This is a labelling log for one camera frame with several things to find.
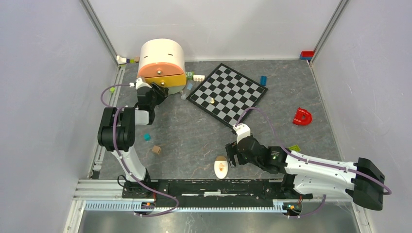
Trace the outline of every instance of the gray floor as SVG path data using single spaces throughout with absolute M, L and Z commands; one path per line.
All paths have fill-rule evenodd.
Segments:
M 309 212 L 319 203 L 304 204 Z M 351 203 L 326 203 L 317 214 L 287 219 L 276 213 L 171 213 L 139 218 L 130 212 L 85 211 L 80 233 L 358 233 Z
M 339 160 L 330 124 L 327 120 L 319 91 L 306 61 L 225 61 L 224 64 L 259 82 L 268 77 L 266 95 L 257 104 L 273 122 L 284 145 L 298 144 L 301 153 L 325 159 Z M 186 62 L 186 71 L 208 75 L 220 62 Z M 133 82 L 138 64 L 128 64 L 123 83 Z M 117 106 L 136 103 L 136 92 L 122 88 Z M 312 113 L 308 126 L 292 124 L 298 107 Z M 153 125 L 136 128 L 135 149 L 152 179 L 206 179 L 216 178 L 213 163 L 216 156 L 225 155 L 225 144 L 234 142 L 231 130 L 212 116 L 200 110 L 180 94 L 169 96 L 157 107 Z M 268 124 L 257 112 L 245 120 L 254 137 L 263 145 L 276 146 Z M 152 139 L 145 141 L 149 133 Z M 154 145 L 162 148 L 160 155 L 151 152 Z M 123 171 L 110 153 L 104 156 L 100 179 L 115 179 Z M 230 168 L 229 178 L 279 177 L 247 164 Z

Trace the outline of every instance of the yellow-green block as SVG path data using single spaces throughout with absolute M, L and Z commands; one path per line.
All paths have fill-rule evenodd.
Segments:
M 300 151 L 300 147 L 299 147 L 297 144 L 289 147 L 288 149 L 294 150 L 294 151 L 296 151 L 296 152 L 299 152 L 299 151 Z

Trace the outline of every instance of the blue toy brick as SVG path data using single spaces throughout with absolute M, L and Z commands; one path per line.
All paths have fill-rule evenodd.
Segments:
M 149 135 L 148 133 L 145 133 L 145 134 L 143 135 L 143 137 L 144 137 L 144 140 L 145 140 L 145 141 L 149 141 L 149 140 L 150 140 L 150 135 Z
M 268 77 L 266 76 L 261 76 L 260 77 L 260 85 L 262 86 L 266 86 L 266 80 L 268 79 Z

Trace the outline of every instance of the white oval object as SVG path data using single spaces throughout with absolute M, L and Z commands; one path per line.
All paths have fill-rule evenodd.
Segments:
M 224 156 L 218 156 L 215 160 L 215 174 L 219 179 L 226 177 L 229 170 L 229 163 Z

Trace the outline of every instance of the black cable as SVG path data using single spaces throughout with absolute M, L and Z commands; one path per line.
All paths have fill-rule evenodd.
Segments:
M 126 179 L 126 177 L 123 176 L 123 175 L 119 175 L 119 176 L 117 177 L 117 183 L 118 183 L 122 188 L 124 188 L 124 185 L 121 185 L 121 183 L 120 183 L 120 181 L 119 181 L 119 178 L 120 178 L 120 177 L 123 177 L 124 181 L 127 181 L 127 179 Z

